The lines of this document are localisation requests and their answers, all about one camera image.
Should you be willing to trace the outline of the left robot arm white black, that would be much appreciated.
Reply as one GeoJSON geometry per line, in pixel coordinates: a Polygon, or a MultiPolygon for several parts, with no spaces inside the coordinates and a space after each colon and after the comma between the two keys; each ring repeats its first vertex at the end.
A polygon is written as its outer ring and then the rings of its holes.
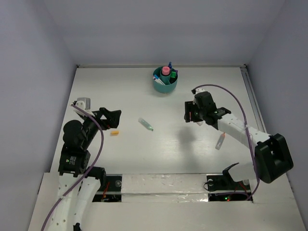
{"type": "Polygon", "coordinates": [[[89,164],[88,147],[98,132],[103,138],[105,130],[118,127],[121,111],[101,107],[92,112],[82,101],[75,101],[71,106],[83,121],[71,120],[63,127],[57,200],[42,224],[43,231],[82,230],[96,192],[107,185],[105,169],[95,166],[104,140],[92,164],[89,164]]]}

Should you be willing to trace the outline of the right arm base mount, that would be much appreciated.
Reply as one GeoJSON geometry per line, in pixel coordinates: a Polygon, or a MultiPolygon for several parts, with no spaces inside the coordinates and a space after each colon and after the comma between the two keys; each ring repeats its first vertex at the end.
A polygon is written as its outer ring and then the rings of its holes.
{"type": "Polygon", "coordinates": [[[210,202],[246,201],[251,195],[249,183],[234,181],[229,170],[238,165],[235,163],[225,168],[221,174],[207,175],[203,188],[208,192],[210,202]]]}

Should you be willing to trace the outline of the pink cap white pen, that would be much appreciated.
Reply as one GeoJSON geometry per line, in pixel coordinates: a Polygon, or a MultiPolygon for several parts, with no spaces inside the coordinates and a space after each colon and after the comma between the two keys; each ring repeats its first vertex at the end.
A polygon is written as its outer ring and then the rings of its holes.
{"type": "Polygon", "coordinates": [[[165,83],[164,83],[157,75],[153,75],[153,80],[154,80],[156,83],[165,86],[165,83]]]}

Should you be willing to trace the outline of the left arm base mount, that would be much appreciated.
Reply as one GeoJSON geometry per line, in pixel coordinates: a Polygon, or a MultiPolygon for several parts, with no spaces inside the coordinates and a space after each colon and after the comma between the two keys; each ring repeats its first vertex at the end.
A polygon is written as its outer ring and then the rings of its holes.
{"type": "Polygon", "coordinates": [[[107,175],[106,184],[96,192],[93,202],[113,203],[122,201],[122,175],[107,175]]]}

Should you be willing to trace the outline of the orange tip clear highlighter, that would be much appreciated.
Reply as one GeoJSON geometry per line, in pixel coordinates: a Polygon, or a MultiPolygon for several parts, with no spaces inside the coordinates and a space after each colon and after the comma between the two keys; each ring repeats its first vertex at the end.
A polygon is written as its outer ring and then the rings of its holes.
{"type": "Polygon", "coordinates": [[[225,134],[225,133],[222,133],[222,134],[220,135],[220,137],[219,137],[219,139],[218,139],[218,141],[217,141],[217,144],[216,144],[216,146],[215,146],[215,148],[216,148],[217,150],[220,150],[220,149],[221,149],[225,137],[226,137],[226,134],[225,134]]]}

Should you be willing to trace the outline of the blue cap white pen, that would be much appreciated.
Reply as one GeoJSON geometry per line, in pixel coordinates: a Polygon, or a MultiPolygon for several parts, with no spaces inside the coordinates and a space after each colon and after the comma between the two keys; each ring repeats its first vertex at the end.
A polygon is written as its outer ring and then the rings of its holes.
{"type": "Polygon", "coordinates": [[[169,67],[170,70],[173,69],[173,67],[172,67],[172,62],[169,62],[168,67],[169,67]]]}

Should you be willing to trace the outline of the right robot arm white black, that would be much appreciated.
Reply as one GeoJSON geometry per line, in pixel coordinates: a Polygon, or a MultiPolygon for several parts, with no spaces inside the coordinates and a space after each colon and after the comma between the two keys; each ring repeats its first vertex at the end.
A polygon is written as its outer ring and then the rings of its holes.
{"type": "Polygon", "coordinates": [[[250,127],[227,108],[218,108],[208,91],[195,94],[192,101],[184,103],[184,107],[185,122],[205,122],[252,149],[254,170],[264,183],[272,183],[294,167],[283,135],[269,135],[250,127]]]}

